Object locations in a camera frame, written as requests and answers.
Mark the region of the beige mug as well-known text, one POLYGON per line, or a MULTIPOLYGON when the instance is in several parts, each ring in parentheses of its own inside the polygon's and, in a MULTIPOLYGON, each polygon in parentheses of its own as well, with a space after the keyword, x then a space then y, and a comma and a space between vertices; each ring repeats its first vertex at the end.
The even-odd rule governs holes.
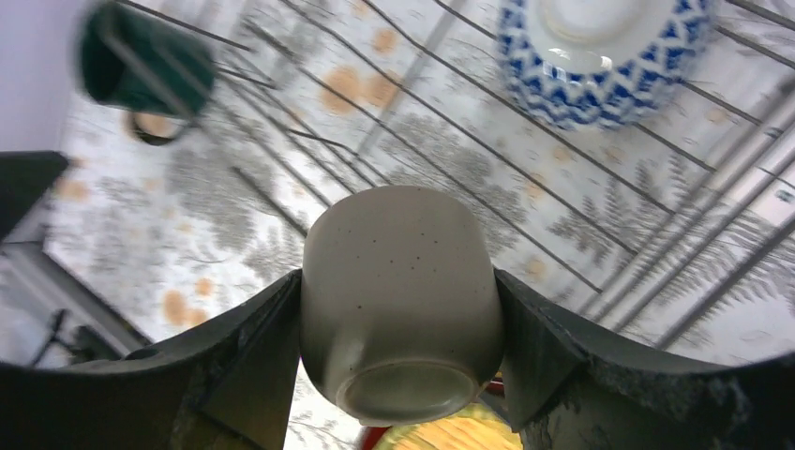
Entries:
POLYGON ((463 409, 503 359, 493 266, 475 214, 427 187, 367 189, 311 226, 300 348, 331 403, 365 426, 463 409))

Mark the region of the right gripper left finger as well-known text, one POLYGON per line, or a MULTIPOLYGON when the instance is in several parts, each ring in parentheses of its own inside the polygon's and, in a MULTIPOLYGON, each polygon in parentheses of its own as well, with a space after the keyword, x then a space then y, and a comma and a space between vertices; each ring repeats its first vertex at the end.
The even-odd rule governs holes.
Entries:
POLYGON ((5 449, 280 449, 301 274, 175 337, 59 369, 1 366, 5 449))

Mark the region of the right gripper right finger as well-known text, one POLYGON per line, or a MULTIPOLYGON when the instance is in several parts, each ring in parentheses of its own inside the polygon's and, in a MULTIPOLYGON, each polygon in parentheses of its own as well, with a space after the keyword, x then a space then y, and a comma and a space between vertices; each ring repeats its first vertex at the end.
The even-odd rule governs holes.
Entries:
POLYGON ((528 449, 790 449, 794 357, 728 367, 645 346, 495 273, 512 429, 528 449))

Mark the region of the yellow woven bamboo tray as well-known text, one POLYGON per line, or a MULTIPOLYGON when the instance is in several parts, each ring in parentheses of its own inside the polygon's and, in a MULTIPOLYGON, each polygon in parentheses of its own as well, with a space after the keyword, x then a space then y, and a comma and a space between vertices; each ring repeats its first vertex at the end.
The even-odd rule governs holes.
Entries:
POLYGON ((375 450, 522 450, 518 434, 490 408, 473 403, 432 422, 390 427, 375 450))

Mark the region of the blue white patterned bowl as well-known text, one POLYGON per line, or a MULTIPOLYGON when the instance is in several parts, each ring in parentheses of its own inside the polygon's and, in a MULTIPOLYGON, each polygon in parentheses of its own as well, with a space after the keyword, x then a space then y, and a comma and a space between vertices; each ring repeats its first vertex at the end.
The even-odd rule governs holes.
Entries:
POLYGON ((499 72, 515 104, 555 128, 635 124, 695 70, 718 9, 700 0, 502 1, 499 72))

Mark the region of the beige plate dark red rim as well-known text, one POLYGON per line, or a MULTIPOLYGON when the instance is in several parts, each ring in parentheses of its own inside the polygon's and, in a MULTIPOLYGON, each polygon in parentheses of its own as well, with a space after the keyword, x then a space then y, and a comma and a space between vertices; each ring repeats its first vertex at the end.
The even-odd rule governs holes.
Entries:
MULTIPOLYGON (((504 422, 507 421, 504 385, 500 377, 494 378, 489 383, 480 394, 477 402, 490 408, 504 422)), ((373 449, 388 429, 389 427, 364 427, 357 438, 354 448, 358 450, 373 449)))

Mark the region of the dark green mug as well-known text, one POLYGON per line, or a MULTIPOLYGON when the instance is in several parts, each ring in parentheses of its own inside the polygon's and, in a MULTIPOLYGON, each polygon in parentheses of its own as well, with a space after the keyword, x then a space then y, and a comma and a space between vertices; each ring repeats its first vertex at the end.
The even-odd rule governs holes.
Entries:
POLYGON ((96 1, 85 12, 76 72, 87 96, 130 112, 135 136, 154 146, 197 126, 217 78, 199 37, 119 1, 96 1))

